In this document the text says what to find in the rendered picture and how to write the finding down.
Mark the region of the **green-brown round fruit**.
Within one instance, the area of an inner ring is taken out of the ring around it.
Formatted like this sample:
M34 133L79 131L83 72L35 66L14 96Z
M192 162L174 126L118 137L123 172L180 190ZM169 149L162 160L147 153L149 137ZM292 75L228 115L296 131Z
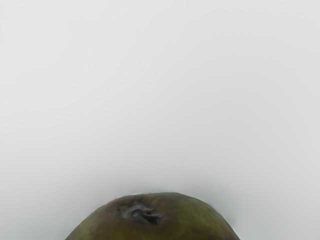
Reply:
M177 192L123 196L97 208L65 240L240 240L207 203Z

